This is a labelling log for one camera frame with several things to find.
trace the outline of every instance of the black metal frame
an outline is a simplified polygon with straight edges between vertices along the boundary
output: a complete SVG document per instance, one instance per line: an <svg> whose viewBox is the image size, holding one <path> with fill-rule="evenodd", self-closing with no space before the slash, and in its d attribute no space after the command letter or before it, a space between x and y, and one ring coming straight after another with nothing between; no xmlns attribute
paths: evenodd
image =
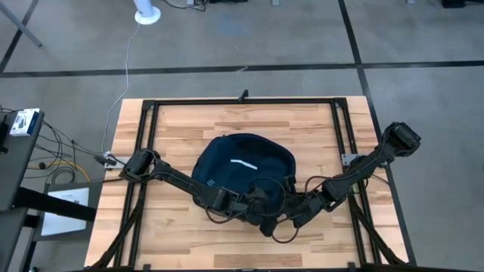
<svg viewBox="0 0 484 272"><path fill-rule="evenodd" d="M240 97L239 99L198 99L198 100L144 100L143 105L141 108L141 116L140 122L138 125L138 133L136 136L136 143L135 143L135 150L141 148L141 143L143 141L144 136L144 129L147 121L147 113L149 110L153 110L153 115L150 121L150 128L149 128L149 135L147 139L147 146L146 148L152 149L154 147L154 138L157 130L157 118L159 108L161 106L175 106L175 105L229 105L229 104L329 104L331 108L331 113L334 122L334 129L338 143L338 149L340 155L346 153L345 145L343 140L343 133L341 131L340 125L340 118L338 114L338 108L340 108L343 112L343 118L345 122L346 132L348 134L349 139L349 146L351 153L357 153L356 142L355 142L355 135L352 130L351 118L349 116L349 109L348 104L346 102L346 98L344 97L335 97L335 98L245 98L245 96ZM370 204L368 202L368 195L366 194L366 189L361 181L358 184L358 188L360 191L359 196L361 197L362 203L362 210L365 214L366 219L373 226L373 221L371 217L371 210ZM132 195L134 191L134 184L129 184L127 191L126 191L126 198L125 198L125 205L123 207L123 217L122 217L122 224L123 226L127 218L129 216L130 207L132 203ZM356 202L356 198L354 194L349 195L349 201ZM138 242L139 236L141 231L141 220L142 216L135 222L133 235L132 235L132 244L131 249L129 252L129 262L128 266L135 266L136 261L136 254L138 251ZM352 214L352 226L355 233L355 241L356 247L358 251L358 259L360 264L368 263L365 253L365 248L363 245L363 239L361 236L361 229L359 225L358 219ZM371 251L373 255L373 260L375 264L381 264L380 253L378 251L377 245L374 243L373 240L371 241ZM116 252L116 256L114 259L114 267L119 267L121 264L121 258L123 253L123 245L120 246L118 251ZM325 269L305 269L305 271L317 271L317 270L326 270Z"/></svg>

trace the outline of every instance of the black desk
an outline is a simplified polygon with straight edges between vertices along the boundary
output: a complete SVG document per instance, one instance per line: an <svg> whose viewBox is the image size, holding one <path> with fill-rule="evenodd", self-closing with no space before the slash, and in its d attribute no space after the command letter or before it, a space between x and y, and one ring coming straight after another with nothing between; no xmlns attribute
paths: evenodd
<svg viewBox="0 0 484 272"><path fill-rule="evenodd" d="M7 115L9 128L16 113L0 113L0 121ZM44 113L40 112L33 133L26 137L7 135L3 147L7 153L0 153L0 272L7 271L14 254L22 227L36 228L39 216L28 215L28 209L52 212L70 218L94 221L96 209L51 197L34 190L21 187L23 175L32 155L33 148L42 127ZM29 265L33 249L29 248L24 264Z"/></svg>

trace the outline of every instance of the floor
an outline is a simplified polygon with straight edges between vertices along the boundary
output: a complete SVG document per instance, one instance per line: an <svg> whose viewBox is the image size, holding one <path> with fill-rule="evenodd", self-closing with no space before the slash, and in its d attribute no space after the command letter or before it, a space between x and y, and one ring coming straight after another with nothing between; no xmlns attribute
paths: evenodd
<svg viewBox="0 0 484 272"><path fill-rule="evenodd" d="M40 107L53 126L100 150L107 108L126 88L126 46L137 29L133 3L0 1L44 44L37 48L16 35L0 15L0 56L6 56L0 104ZM445 10L437 0L282 0L273 8L269 0L251 0L208 5L203 13L153 2L163 16L132 41L126 97L238 96L244 89L252 96L367 95L379 128L404 121L423 138L411 158L392 164L417 263L484 270L484 5ZM102 177L90 156L78 155L78 163ZM44 182L23 185L41 190ZM22 233L11 271L28 235ZM40 243L33 265L80 269L87 246L88 240Z"/></svg>

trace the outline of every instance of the white box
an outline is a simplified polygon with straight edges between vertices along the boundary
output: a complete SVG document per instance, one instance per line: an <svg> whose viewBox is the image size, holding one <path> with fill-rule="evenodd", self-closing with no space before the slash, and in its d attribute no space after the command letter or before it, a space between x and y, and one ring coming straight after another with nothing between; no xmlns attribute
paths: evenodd
<svg viewBox="0 0 484 272"><path fill-rule="evenodd" d="M40 109L25 109L17 112L14 124L10 130L10 135L17 136L30 136L32 134L33 127L39 117Z"/></svg>

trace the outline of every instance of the table leg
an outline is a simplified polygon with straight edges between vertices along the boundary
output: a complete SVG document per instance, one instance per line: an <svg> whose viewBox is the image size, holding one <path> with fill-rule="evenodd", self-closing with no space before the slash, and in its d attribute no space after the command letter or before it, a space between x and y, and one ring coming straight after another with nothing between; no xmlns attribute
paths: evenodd
<svg viewBox="0 0 484 272"><path fill-rule="evenodd" d="M58 199L24 187L18 188L14 205L90 222L93 222L96 217L96 209L94 208Z"/></svg>
<svg viewBox="0 0 484 272"><path fill-rule="evenodd" d="M35 37L30 32L30 30L27 29L26 26L24 26L23 23L20 22L20 20L18 20L15 17L15 15L4 4L2 4L2 2L0 2L0 11L2 11L5 14L5 16L7 16L7 18L10 19L10 21L12 21L12 23L14 23L23 33L25 33L25 35L27 35L27 37L29 37L33 43L35 43L39 47L42 46L42 43L39 41L39 39L37 39L37 37Z"/></svg>

